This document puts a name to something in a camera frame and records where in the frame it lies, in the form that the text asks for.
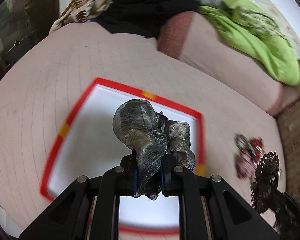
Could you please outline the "grey metallic scrunchie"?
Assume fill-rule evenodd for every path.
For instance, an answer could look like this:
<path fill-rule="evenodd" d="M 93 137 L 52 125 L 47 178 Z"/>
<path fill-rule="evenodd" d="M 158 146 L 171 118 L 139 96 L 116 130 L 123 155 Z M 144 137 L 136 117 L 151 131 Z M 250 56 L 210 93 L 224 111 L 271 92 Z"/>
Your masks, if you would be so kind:
<path fill-rule="evenodd" d="M 147 100 L 133 99 L 123 103 L 113 117 L 113 131 L 129 149 L 136 152 L 134 197 L 156 200 L 161 185 L 151 178 L 160 170 L 162 157 L 171 155 L 177 164 L 193 170 L 196 156 L 191 151 L 190 126 L 155 112 Z"/>

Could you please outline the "dark brown claw clip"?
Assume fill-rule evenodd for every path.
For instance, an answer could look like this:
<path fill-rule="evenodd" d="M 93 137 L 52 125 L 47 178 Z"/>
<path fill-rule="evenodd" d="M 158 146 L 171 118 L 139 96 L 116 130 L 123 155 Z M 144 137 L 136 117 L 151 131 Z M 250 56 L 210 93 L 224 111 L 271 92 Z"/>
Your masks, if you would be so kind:
<path fill-rule="evenodd" d="M 265 153 L 257 163 L 250 189 L 252 205 L 258 213 L 265 213 L 270 208 L 270 200 L 279 183 L 279 165 L 279 156 L 271 151 Z"/>

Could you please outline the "red white tray box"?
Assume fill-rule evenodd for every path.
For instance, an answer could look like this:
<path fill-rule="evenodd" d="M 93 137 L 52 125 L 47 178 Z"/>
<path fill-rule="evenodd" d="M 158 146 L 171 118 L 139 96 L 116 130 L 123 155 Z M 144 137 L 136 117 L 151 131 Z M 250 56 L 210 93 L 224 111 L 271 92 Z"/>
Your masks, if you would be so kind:
<path fill-rule="evenodd" d="M 189 107 L 118 82 L 96 78 L 80 96 L 59 130 L 49 153 L 40 186 L 41 194 L 54 200 L 77 177 L 94 178 L 118 166 L 130 154 L 113 132 L 116 110 L 131 99 L 148 100 L 156 112 L 190 126 L 195 173 L 204 174 L 204 125 L 202 113 Z M 119 232 L 154 238 L 178 238 L 177 197 L 122 197 Z"/>

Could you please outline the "red patterned scrunchie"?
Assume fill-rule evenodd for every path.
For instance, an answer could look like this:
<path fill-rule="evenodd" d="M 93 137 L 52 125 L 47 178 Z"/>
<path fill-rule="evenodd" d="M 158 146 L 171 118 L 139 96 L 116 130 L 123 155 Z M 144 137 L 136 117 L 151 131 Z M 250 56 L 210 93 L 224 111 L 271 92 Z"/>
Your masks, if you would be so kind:
<path fill-rule="evenodd" d="M 252 179 L 260 158 L 264 154 L 264 145 L 261 137 L 247 139 L 242 134 L 235 136 L 235 144 L 239 154 L 235 157 L 235 168 L 238 178 Z"/>

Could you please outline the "brown striped headboard cushion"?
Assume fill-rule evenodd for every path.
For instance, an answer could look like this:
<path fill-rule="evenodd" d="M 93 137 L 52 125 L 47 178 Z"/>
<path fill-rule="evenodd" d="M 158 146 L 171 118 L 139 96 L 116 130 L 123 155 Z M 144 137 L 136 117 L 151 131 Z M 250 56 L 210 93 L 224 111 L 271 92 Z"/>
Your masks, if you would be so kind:
<path fill-rule="evenodd" d="M 286 169 L 286 191 L 300 203 L 300 100 L 277 117 Z"/>

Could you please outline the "pink quilted bed cover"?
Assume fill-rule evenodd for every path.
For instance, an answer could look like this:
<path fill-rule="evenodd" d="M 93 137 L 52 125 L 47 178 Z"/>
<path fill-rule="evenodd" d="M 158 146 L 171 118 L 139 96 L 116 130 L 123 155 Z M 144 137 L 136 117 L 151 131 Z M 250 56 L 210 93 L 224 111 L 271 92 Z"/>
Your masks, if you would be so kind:
<path fill-rule="evenodd" d="M 48 205 L 39 192 L 58 129 L 96 77 L 170 99 L 204 116 L 206 174 L 222 176 L 243 198 L 234 135 L 263 139 L 283 157 L 276 120 L 213 77 L 157 50 L 153 39 L 71 23 L 26 53 L 0 81 L 0 205 L 25 229 Z"/>

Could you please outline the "pink bolster pillow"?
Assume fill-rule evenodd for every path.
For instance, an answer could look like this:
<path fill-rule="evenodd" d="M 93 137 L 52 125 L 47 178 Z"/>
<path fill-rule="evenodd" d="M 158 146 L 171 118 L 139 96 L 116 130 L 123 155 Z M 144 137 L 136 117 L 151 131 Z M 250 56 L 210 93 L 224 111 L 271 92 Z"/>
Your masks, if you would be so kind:
<path fill-rule="evenodd" d="M 170 18 L 157 48 L 230 87 L 269 115 L 279 113 L 283 85 L 256 59 L 225 44 L 203 15 L 187 11 Z"/>

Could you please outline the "black cloth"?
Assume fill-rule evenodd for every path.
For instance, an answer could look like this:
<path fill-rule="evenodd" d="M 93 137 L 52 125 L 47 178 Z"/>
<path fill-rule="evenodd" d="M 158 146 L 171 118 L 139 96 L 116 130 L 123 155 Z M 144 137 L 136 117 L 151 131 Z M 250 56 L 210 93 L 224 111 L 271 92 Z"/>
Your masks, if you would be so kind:
<path fill-rule="evenodd" d="M 135 34 L 158 38 L 162 26 L 173 16 L 197 11 L 195 0 L 113 0 L 109 8 L 93 18 L 112 34 Z"/>

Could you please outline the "green blanket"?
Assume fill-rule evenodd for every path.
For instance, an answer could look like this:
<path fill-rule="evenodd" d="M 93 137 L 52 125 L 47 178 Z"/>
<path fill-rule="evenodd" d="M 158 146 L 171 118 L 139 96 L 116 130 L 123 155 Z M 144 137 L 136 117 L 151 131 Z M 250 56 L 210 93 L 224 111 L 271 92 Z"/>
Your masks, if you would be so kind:
<path fill-rule="evenodd" d="M 223 41 L 264 66 L 275 80 L 289 86 L 300 83 L 300 67 L 289 39 L 277 22 L 249 0 L 223 0 L 219 8 L 201 5 L 198 12 Z"/>

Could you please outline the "leaf pattern cloth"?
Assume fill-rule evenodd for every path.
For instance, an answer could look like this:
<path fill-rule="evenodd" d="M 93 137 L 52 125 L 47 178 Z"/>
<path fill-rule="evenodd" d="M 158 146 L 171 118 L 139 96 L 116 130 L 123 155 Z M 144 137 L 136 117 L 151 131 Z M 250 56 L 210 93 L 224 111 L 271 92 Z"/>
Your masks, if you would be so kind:
<path fill-rule="evenodd" d="M 84 23 L 106 11 L 113 0 L 71 0 L 59 18 L 53 23 L 49 34 L 69 23 Z"/>

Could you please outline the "wooden glass cabinet door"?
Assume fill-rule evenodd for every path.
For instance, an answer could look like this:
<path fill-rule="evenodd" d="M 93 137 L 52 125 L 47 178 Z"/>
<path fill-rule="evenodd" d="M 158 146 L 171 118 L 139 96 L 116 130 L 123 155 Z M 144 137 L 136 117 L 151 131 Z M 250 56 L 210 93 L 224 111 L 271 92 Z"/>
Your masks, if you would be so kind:
<path fill-rule="evenodd" d="M 59 0 L 0 0 L 0 80 L 59 16 Z"/>

